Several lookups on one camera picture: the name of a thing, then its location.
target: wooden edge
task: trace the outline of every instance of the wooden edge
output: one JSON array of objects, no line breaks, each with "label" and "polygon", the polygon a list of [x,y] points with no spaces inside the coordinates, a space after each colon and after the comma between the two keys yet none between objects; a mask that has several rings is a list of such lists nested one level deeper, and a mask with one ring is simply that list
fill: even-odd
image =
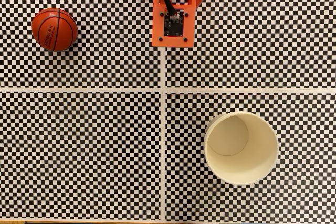
[{"label": "wooden edge", "polygon": [[155,224],[161,222],[157,221],[116,221],[116,220],[0,220],[0,224],[25,224],[25,223],[109,223],[109,224]]}]

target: black and white checkerboard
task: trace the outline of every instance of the black and white checkerboard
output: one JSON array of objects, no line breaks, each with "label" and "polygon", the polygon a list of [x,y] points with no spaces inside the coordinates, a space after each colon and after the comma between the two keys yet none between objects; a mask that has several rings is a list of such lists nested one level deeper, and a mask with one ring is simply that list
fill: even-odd
[{"label": "black and white checkerboard", "polygon": [[[166,52],[150,44],[152,0],[0,7],[0,218],[335,222],[335,0],[205,0],[195,47]],[[47,7],[78,24],[66,52],[32,37]],[[212,94],[166,94],[180,87]],[[209,120],[238,110],[280,140],[274,171],[244,187],[215,177],[202,146]]]},{"label": "black and white checkerboard", "polygon": [[[335,95],[168,94],[167,220],[334,223]],[[264,180],[233,186],[208,168],[205,128],[218,114],[248,111],[276,130],[280,154]]]},{"label": "black and white checkerboard", "polygon": [[168,87],[336,87],[336,0],[205,0]]},{"label": "black and white checkerboard", "polygon": [[[0,87],[157,87],[159,51],[150,47],[152,0],[0,0]],[[78,40],[48,52],[30,31],[35,13],[69,12]]]},{"label": "black and white checkerboard", "polygon": [[159,219],[160,94],[0,96],[1,218]]}]

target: orange 3d-printed mount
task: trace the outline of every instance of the orange 3d-printed mount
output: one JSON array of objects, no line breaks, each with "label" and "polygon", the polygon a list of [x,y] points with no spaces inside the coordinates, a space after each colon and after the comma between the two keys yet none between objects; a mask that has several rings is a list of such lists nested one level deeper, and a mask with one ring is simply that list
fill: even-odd
[{"label": "orange 3d-printed mount", "polygon": [[174,4],[176,15],[169,15],[164,0],[154,0],[152,45],[154,47],[193,47],[196,9],[203,0]]}]

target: orange bracket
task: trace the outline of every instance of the orange bracket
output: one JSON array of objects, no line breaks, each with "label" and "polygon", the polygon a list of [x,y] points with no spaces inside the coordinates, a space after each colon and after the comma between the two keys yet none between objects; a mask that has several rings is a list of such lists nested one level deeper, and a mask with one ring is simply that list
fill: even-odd
[{"label": "orange bracket", "polygon": [[176,10],[184,12],[183,35],[169,37],[164,34],[164,22],[167,8],[164,0],[154,0],[153,3],[153,32],[152,45],[154,47],[193,47],[195,39],[196,9],[203,0],[188,0],[187,5],[173,4]]}]

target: electronic component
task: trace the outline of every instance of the electronic component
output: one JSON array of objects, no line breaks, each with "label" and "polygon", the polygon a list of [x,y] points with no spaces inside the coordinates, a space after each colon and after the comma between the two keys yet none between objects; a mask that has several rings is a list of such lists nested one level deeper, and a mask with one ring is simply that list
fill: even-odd
[{"label": "electronic component", "polygon": [[183,13],[177,10],[177,14],[170,16],[168,13],[164,15],[165,37],[182,37],[183,36]]}]

